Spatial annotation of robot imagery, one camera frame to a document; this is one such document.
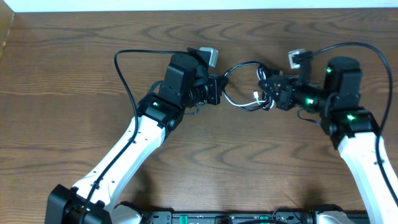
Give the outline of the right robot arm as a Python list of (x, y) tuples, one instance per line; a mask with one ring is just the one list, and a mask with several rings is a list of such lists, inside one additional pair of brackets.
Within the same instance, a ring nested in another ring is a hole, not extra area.
[(300, 64), (297, 76), (273, 76), (259, 87), (288, 111), (299, 107), (316, 113), (317, 124), (330, 137), (333, 147), (349, 167), (371, 223), (397, 223), (397, 176), (386, 154), (381, 125), (360, 106), (362, 71), (349, 57), (328, 61), (323, 87), (308, 83), (310, 61)]

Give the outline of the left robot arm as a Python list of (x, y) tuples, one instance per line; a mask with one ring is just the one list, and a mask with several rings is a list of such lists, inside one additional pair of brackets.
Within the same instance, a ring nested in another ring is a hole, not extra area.
[(212, 75), (218, 51), (172, 51), (165, 78), (133, 104), (126, 132), (99, 164), (72, 188), (57, 185), (47, 199), (46, 223), (140, 223), (142, 215), (118, 203), (142, 163), (181, 123), (187, 108), (217, 105), (228, 79)]

